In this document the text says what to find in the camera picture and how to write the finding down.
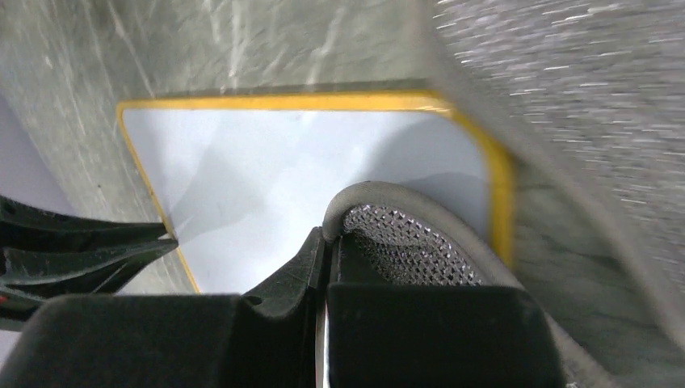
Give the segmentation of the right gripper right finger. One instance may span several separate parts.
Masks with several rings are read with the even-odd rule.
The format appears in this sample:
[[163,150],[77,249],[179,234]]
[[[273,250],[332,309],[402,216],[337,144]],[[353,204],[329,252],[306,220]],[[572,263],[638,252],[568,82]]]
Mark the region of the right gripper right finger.
[[563,387],[542,309],[502,286],[394,285],[351,236],[326,291],[332,387]]

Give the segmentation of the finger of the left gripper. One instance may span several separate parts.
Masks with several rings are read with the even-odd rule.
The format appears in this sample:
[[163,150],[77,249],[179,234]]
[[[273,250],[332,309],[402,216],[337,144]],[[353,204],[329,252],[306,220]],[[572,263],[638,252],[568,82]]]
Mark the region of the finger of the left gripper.
[[1,295],[33,307],[65,294],[115,293],[177,246],[173,239],[158,239],[76,253],[7,248]]
[[1,198],[1,246],[36,252],[82,252],[153,241],[159,222],[113,222],[74,217]]

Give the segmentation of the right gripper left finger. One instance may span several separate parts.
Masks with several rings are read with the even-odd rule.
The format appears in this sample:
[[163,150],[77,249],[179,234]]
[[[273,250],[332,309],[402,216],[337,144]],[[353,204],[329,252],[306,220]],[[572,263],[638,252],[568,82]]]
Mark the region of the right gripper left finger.
[[27,322],[4,387],[315,387],[326,241],[244,294],[68,296]]

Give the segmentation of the yellow framed whiteboard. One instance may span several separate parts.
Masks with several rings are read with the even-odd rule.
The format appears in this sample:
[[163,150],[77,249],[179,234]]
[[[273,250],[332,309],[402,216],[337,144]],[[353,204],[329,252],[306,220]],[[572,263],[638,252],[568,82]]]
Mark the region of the yellow framed whiteboard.
[[367,180],[430,196],[512,260],[512,161],[433,91],[138,99],[116,116],[197,293],[251,289]]

